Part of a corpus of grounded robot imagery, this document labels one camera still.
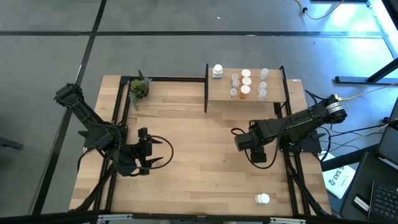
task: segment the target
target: green plant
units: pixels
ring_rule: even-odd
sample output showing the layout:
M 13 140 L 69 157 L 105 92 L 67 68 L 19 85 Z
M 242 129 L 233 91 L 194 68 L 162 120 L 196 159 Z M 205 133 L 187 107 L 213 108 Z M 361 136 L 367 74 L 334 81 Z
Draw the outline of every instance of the green plant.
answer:
M 151 78 L 144 77 L 142 80 L 133 80 L 130 83 L 131 88 L 129 92 L 129 98 L 134 106 L 134 109 L 138 110 L 138 101 L 148 95 L 151 82 Z

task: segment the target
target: potted plant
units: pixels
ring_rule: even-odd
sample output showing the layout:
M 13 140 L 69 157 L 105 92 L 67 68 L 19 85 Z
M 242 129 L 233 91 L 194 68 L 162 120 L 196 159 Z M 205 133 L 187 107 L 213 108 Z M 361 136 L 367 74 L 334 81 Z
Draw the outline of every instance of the potted plant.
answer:
M 145 98 L 149 93 L 149 86 L 152 79 L 144 77 L 140 70 L 138 70 L 139 79 L 133 80 L 130 85 L 129 98 L 136 111 L 138 110 L 138 101 Z

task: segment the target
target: keyboard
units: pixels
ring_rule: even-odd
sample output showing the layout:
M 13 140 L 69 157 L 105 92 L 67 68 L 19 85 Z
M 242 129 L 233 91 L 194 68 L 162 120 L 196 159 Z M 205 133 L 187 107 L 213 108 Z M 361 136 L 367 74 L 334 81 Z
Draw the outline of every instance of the keyboard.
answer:
M 398 187 L 373 182 L 369 221 L 398 223 Z

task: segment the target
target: gray floor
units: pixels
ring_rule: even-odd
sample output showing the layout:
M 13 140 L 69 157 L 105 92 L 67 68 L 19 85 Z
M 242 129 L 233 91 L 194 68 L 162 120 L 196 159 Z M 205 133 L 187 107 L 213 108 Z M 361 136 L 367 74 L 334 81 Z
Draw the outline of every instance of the gray floor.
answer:
M 303 3 L 314 16 L 322 15 L 331 6 Z M 377 11 L 383 10 L 379 1 L 373 3 Z M 1 1 L 0 30 L 91 30 L 99 5 L 99 0 Z M 99 29 L 378 31 L 371 11 L 364 4 L 346 3 L 330 17 L 311 21 L 299 16 L 299 7 L 293 0 L 114 0 L 108 1 Z M 87 40 L 87 37 L 0 37 L 0 136 L 26 145 L 21 151 L 0 149 L 0 217 L 30 211 L 63 114 L 52 98 L 66 82 L 74 82 Z M 94 106 L 103 75 L 136 75 L 141 69 L 144 75 L 204 76 L 206 63 L 237 68 L 284 65 L 288 78 L 302 79 L 304 88 L 315 94 L 348 97 L 378 86 L 336 85 L 332 81 L 335 76 L 368 76 L 391 60 L 382 38 L 97 37 L 81 86 L 85 100 Z M 381 118 L 389 116 L 397 96 L 398 88 L 392 87 L 345 102 L 348 119 L 334 129 L 345 131 L 379 124 Z M 73 117 L 44 206 L 45 213 L 68 210 L 76 162 L 83 145 L 77 131 L 82 129 Z M 343 143 L 351 138 L 347 135 L 333 141 Z M 380 135 L 373 135 L 352 144 L 361 148 L 378 142 L 379 138 Z M 342 147 L 333 154 L 352 150 Z M 333 197 L 330 200 L 338 210 L 339 200 Z

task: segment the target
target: wooden tabletop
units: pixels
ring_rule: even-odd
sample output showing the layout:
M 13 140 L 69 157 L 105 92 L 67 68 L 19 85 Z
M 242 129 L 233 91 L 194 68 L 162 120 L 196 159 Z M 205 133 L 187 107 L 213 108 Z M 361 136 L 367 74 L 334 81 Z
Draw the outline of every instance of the wooden tabletop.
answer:
M 251 91 L 248 94 L 246 99 L 240 99 L 240 97 L 236 97 L 233 101 L 252 101 L 256 103 L 263 102 L 279 102 L 283 103 L 286 101 L 284 86 L 282 82 L 282 74 L 280 70 L 269 70 L 269 73 L 264 80 L 267 83 L 267 95 L 266 97 L 259 101 L 257 99 L 258 88 L 260 85 L 260 74 L 261 69 L 249 69 L 251 72 Z M 209 100 L 216 101 L 231 101 L 229 98 L 229 91 L 231 90 L 231 77 L 232 74 L 238 74 L 241 76 L 242 69 L 237 68 L 224 68 L 223 69 L 223 78 L 222 79 L 213 79 L 213 68 L 209 68 Z
M 120 76 L 115 75 L 103 78 L 95 111 L 105 121 L 111 120 L 119 79 Z M 288 86 L 293 113 L 307 108 L 301 81 L 288 80 Z M 137 130 L 148 127 L 150 134 L 167 138 L 173 144 L 175 154 L 169 165 L 152 170 L 150 175 L 118 175 L 111 210 L 126 213 L 292 215 L 283 155 L 278 152 L 270 169 L 257 169 L 243 152 L 238 152 L 230 133 L 235 127 L 247 130 L 250 119 L 275 118 L 272 103 L 209 101 L 208 111 L 204 113 L 203 102 L 204 83 L 154 82 L 149 96 L 139 102 L 139 111 L 130 107 L 127 143 L 136 143 Z M 170 149 L 166 144 L 155 145 L 153 150 L 153 157 L 165 157 L 155 166 L 169 158 Z M 274 151 L 275 141 L 266 145 L 267 157 L 272 158 Z M 323 209 L 331 212 L 319 161 L 311 154 L 302 154 L 301 158 L 308 189 Z M 79 206 L 93 190 L 101 164 L 102 158 L 95 151 L 83 158 L 70 208 Z M 107 188 L 101 208 L 104 207 Z M 299 211 L 302 212 L 300 191 L 297 186 L 295 189 Z M 270 203 L 260 205 L 254 201 L 254 196 L 261 193 L 270 195 Z

